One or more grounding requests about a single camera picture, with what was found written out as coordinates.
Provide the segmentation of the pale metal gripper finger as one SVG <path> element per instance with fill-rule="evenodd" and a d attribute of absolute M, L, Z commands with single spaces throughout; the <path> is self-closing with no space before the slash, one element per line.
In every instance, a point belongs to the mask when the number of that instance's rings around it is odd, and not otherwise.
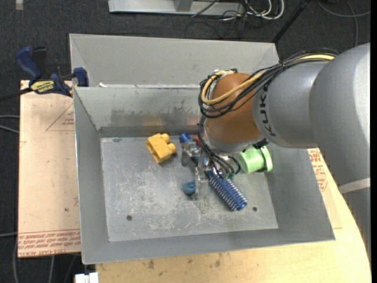
<path fill-rule="evenodd" d="M 206 172 L 204 172 L 201 178 L 201 196 L 203 199 L 207 198 L 208 192 L 209 192 L 209 177 L 206 174 Z"/>
<path fill-rule="evenodd" d="M 202 178 L 201 178 L 202 172 L 200 171 L 199 168 L 196 168 L 195 171 L 195 178 L 194 178 L 194 194 L 192 195 L 193 199 L 198 200 L 202 194 L 201 191 L 201 183 L 202 183 Z"/>

